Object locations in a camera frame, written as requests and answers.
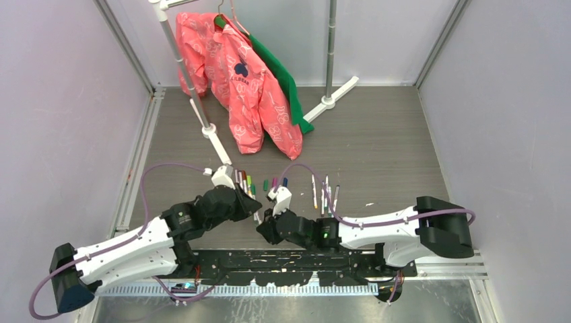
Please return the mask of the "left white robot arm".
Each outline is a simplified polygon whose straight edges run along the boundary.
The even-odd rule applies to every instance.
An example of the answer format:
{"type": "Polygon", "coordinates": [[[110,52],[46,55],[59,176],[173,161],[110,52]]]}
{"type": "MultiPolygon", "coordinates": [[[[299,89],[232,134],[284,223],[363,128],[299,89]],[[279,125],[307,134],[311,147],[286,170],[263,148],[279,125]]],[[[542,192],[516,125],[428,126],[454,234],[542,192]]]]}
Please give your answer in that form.
{"type": "Polygon", "coordinates": [[[262,204],[240,188],[219,185],[193,201],[172,205],[121,236],[87,247],[55,248],[49,268],[58,314],[88,305],[97,293],[139,279],[177,274],[197,267],[189,241],[225,221],[242,221],[262,204]]]}

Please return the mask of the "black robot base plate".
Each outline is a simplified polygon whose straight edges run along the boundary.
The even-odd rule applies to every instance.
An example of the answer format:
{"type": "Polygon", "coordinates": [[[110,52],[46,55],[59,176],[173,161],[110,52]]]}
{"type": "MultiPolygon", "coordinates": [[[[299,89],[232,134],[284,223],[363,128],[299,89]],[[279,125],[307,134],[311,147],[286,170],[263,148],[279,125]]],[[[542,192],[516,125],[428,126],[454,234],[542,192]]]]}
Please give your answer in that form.
{"type": "Polygon", "coordinates": [[[366,285],[397,274],[373,250],[196,250],[164,279],[199,280],[204,285],[265,287],[307,285],[316,276],[321,287],[366,285]]]}

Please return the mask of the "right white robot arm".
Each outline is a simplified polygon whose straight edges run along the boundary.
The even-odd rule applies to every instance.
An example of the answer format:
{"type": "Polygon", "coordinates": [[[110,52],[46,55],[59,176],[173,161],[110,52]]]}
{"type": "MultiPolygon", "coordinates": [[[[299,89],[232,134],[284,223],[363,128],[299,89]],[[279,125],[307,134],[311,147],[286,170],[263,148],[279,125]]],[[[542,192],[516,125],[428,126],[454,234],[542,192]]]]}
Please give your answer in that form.
{"type": "Polygon", "coordinates": [[[305,250],[339,252],[376,246],[374,268],[391,276],[399,268],[425,256],[471,258],[474,255],[470,225],[475,214],[432,196],[421,196],[414,206],[369,217],[316,220],[291,210],[274,215],[268,209],[256,231],[276,245],[282,241],[305,250]]]}

